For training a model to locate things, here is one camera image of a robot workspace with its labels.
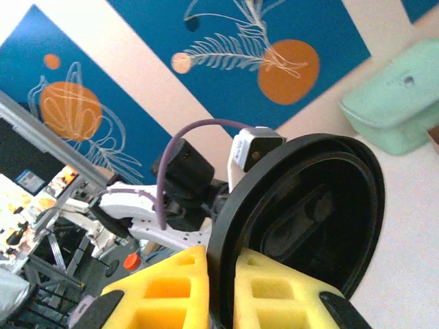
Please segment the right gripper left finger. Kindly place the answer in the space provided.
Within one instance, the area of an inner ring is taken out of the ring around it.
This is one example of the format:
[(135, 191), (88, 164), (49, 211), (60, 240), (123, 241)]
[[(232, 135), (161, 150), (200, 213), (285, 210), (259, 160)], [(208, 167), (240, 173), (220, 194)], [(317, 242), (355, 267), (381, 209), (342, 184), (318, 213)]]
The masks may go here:
[(208, 328), (206, 248), (194, 246), (109, 284), (86, 328)]

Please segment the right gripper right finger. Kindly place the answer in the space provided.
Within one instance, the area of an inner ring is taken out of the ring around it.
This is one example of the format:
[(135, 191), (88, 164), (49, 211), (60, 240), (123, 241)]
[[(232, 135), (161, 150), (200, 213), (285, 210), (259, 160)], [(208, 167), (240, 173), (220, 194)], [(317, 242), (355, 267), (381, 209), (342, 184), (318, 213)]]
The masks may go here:
[(237, 258), (234, 328), (369, 328), (335, 287), (251, 249)]

